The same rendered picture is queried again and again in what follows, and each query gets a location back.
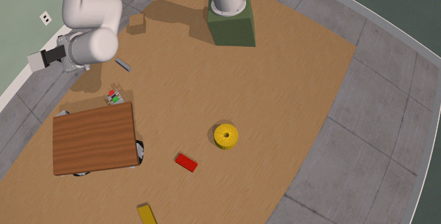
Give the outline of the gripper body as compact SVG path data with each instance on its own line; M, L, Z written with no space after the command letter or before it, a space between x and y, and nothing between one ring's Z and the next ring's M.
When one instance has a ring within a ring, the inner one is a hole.
M66 56L61 58L61 63L62 63L62 66L63 66L63 69L65 72L72 72L72 71L76 71L76 70L84 68L83 66L74 64L68 56L68 45L69 45L70 41L72 40L72 38L74 38L75 36L80 35L80 34L83 34L83 33L82 32L72 32L72 33L68 33L66 35L60 36L56 40L57 47L64 45L64 48L65 48Z

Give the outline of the red toy building brick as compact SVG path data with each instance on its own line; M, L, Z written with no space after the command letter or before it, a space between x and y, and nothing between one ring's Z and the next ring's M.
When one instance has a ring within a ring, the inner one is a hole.
M186 168L190 172L193 172L198 165L196 162L192 161L181 153L179 154L175 162Z

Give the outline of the grey rectangular bar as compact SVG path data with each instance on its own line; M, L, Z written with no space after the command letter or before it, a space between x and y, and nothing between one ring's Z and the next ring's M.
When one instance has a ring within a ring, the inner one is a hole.
M122 60L120 60L119 58L116 59L116 62L117 62L120 66L122 66L125 70L127 70L128 72L131 71L131 68L130 68L126 63L124 63Z

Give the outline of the yellow rectangular block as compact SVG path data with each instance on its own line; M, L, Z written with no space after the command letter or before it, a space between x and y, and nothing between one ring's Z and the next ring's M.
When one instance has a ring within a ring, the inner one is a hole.
M138 208L143 224L157 224L150 205Z

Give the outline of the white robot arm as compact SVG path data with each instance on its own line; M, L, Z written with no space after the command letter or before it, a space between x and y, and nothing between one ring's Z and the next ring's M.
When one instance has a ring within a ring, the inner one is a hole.
M246 0L212 0L212 11L221 17L239 14ZM119 47L118 30L123 11L122 0L63 0L62 19L70 29L92 29L72 38L68 45L70 60L85 70L90 64L110 61ZM64 45L27 56L31 72L46 68L66 56Z

